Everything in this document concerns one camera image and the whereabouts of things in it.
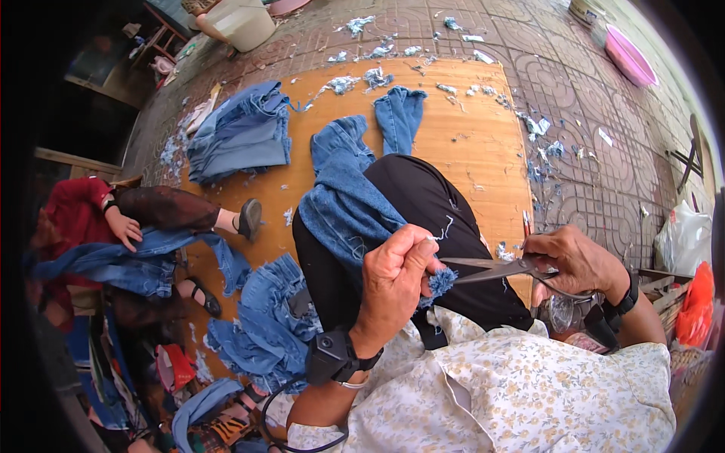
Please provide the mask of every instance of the hand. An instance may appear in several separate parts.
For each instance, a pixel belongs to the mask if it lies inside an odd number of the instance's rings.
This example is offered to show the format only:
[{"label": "hand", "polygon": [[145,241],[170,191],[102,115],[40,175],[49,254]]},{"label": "hand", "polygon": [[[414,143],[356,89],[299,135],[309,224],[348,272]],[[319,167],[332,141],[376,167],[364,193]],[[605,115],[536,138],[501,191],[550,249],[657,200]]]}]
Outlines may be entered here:
[{"label": "hand", "polygon": [[[622,263],[574,225],[529,236],[523,242],[523,252],[548,255],[537,259],[537,268],[542,272],[549,265],[559,269],[559,275],[547,283],[568,293],[594,289],[616,305],[629,289],[629,275]],[[538,307],[542,300],[555,294],[539,282],[531,295],[531,304]]]},{"label": "hand", "polygon": [[407,224],[362,264],[362,304],[350,338],[357,356],[367,359],[378,353],[413,316],[421,294],[431,296],[428,276],[445,267],[434,254],[438,243],[424,228]]},{"label": "hand", "polygon": [[113,234],[123,242],[123,245],[133,253],[136,253],[136,248],[131,245],[128,239],[131,238],[138,242],[141,242],[143,239],[138,222],[121,214],[118,206],[108,208],[106,211],[106,221],[108,222],[108,226],[111,227]]}]

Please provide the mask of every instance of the black cable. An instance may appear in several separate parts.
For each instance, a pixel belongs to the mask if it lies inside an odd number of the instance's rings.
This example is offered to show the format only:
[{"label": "black cable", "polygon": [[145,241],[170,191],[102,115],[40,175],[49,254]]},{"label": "black cable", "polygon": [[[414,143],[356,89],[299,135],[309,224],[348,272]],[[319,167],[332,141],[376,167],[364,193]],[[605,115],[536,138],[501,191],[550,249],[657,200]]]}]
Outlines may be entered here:
[{"label": "black cable", "polygon": [[277,439],[275,436],[272,436],[272,433],[270,433],[269,428],[267,428],[267,408],[269,408],[270,403],[273,399],[277,397],[280,393],[288,389],[292,384],[301,381],[305,378],[305,374],[298,374],[292,377],[291,381],[287,381],[282,387],[279,388],[276,392],[270,395],[270,397],[267,399],[267,402],[265,403],[265,406],[262,408],[262,420],[260,422],[260,425],[262,426],[262,431],[264,431],[264,434],[267,435],[267,437],[272,441],[272,445],[276,446],[283,452],[292,452],[292,453],[318,453],[318,452],[324,452],[328,448],[332,448],[336,446],[337,444],[343,442],[345,439],[347,439],[348,431],[347,429],[342,430],[342,436],[338,437],[334,441],[330,442],[329,444],[319,446],[317,448],[311,449],[311,450],[300,450],[296,448],[292,448],[290,446],[287,446],[284,444],[284,441],[281,439]]}]

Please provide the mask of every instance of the silver bracelet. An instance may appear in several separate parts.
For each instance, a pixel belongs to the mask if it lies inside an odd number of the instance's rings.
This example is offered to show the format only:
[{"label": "silver bracelet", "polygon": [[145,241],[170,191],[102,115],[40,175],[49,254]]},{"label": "silver bracelet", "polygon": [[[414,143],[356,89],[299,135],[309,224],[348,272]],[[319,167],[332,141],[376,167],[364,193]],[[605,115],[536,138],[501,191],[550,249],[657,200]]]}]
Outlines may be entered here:
[{"label": "silver bracelet", "polygon": [[368,383],[369,380],[370,380],[370,375],[368,374],[365,377],[365,380],[359,384],[351,384],[349,382],[338,382],[338,384],[340,384],[341,386],[343,386],[345,388],[349,388],[351,390],[360,390],[361,388],[365,387],[365,385]]}]

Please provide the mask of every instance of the denim scrap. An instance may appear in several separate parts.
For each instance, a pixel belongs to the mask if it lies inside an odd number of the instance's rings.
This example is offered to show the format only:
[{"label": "denim scrap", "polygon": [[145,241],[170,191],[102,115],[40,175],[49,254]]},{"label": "denim scrap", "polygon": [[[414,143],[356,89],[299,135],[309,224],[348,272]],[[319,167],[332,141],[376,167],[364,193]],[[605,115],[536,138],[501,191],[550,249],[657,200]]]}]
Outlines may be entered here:
[{"label": "denim scrap", "polygon": [[[248,376],[264,391],[279,389],[305,372],[307,343],[322,332],[312,305],[299,319],[290,313],[288,301],[304,288],[305,277],[289,253],[260,266],[237,303],[241,327],[212,318],[206,343],[233,373]],[[300,381],[287,392],[297,394],[306,386]]]},{"label": "denim scrap", "polygon": [[215,381],[179,407],[171,422],[174,443],[181,453],[194,453],[186,437],[190,425],[204,417],[207,412],[226,401],[230,395],[244,390],[244,386],[230,378]]},{"label": "denim scrap", "polygon": [[214,251],[224,275],[224,297],[244,286],[252,267],[240,252],[230,249],[216,233],[193,234],[189,230],[144,228],[144,239],[131,242],[136,253],[123,244],[93,243],[73,247],[53,261],[38,263],[33,276],[51,280],[63,273],[74,273],[142,296],[171,296],[175,263],[174,251],[204,241]]},{"label": "denim scrap", "polygon": [[[395,86],[376,99],[378,126],[383,133],[383,154],[413,152],[413,139],[423,118],[424,91]],[[315,185],[299,202],[299,215],[307,229],[350,272],[359,293],[363,287],[363,256],[380,246],[407,222],[363,175],[375,162],[365,145],[365,117],[334,120],[310,141]],[[433,299],[449,288],[456,275],[436,273]]]},{"label": "denim scrap", "polygon": [[189,180],[213,183],[239,170],[289,164],[289,97],[277,80],[250,86],[227,99],[199,126],[186,150]]}]

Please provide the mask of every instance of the white plastic bag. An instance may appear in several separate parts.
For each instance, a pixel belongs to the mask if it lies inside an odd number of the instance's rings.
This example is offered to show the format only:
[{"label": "white plastic bag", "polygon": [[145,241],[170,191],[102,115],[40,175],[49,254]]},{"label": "white plastic bag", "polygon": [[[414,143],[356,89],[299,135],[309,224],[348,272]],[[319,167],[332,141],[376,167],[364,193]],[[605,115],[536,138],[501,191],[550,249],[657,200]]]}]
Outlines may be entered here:
[{"label": "white plastic bag", "polygon": [[655,268],[694,275],[701,262],[711,263],[712,228],[709,215],[693,211],[685,201],[675,206],[655,236]]}]

